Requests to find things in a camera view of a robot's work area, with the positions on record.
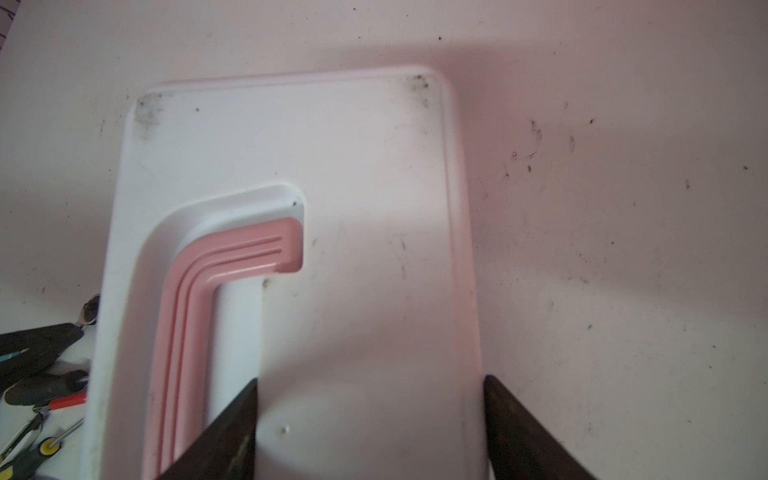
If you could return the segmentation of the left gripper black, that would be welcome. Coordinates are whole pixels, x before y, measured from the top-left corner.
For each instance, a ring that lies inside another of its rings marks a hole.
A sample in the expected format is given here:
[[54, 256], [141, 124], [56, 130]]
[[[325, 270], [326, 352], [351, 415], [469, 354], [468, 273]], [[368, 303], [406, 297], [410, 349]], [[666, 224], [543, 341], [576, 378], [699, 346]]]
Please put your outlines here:
[[1, 389], [43, 372], [84, 336], [81, 327], [61, 323], [1, 335]]

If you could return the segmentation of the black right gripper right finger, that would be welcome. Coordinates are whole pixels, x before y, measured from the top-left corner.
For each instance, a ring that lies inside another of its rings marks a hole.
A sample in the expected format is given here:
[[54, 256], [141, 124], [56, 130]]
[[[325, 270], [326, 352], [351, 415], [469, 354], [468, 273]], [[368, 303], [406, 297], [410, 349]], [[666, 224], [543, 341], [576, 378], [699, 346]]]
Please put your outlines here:
[[483, 380], [488, 458], [497, 479], [584, 479], [584, 468], [495, 376]]

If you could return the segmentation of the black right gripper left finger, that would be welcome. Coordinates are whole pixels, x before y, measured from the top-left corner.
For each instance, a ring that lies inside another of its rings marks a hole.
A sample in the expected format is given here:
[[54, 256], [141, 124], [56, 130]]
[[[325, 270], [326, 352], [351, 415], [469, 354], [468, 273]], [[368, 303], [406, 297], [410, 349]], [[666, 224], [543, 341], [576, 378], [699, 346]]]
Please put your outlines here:
[[159, 480], [256, 478], [258, 379], [252, 379]]

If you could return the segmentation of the white pink tool box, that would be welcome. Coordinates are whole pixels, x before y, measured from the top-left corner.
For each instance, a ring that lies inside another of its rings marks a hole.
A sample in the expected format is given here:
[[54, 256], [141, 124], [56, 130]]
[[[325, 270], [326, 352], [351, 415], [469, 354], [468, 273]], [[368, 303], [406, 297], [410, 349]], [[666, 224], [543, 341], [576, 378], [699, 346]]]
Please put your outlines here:
[[260, 479], [484, 479], [482, 377], [442, 74], [186, 81], [134, 102], [81, 478], [159, 477], [256, 381]]

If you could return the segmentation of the ratchet wrench yellow black handle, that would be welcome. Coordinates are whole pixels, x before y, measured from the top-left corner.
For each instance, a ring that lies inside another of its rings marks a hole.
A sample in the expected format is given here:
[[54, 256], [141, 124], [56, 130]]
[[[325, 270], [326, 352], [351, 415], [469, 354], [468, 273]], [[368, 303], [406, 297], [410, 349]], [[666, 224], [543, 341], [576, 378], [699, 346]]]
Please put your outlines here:
[[82, 307], [76, 324], [80, 328], [95, 325], [98, 320], [100, 295], [96, 294]]

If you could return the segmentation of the red sleeved hex key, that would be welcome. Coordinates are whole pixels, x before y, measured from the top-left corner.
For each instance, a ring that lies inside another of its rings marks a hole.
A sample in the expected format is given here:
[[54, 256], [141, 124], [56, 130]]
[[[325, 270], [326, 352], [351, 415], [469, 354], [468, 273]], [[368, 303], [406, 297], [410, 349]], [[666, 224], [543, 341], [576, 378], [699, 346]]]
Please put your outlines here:
[[79, 405], [84, 405], [87, 401], [87, 392], [82, 391], [74, 395], [69, 395], [66, 397], [57, 398], [54, 400], [51, 400], [45, 405], [36, 406], [33, 408], [33, 411], [36, 413], [41, 413], [43, 415], [56, 410], [63, 410]]

